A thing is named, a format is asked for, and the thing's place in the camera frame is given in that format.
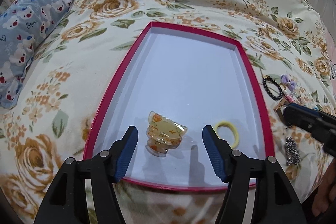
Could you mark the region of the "right hand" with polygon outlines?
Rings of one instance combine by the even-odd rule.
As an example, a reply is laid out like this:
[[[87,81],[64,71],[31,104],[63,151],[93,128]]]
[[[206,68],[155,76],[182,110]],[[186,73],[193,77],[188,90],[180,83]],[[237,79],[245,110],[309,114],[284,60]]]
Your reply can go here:
[[[322,181],[318,187],[318,192],[315,195],[312,212],[314,216],[319,216],[324,213],[331,202],[335,200],[335,161],[327,168],[323,175]]]

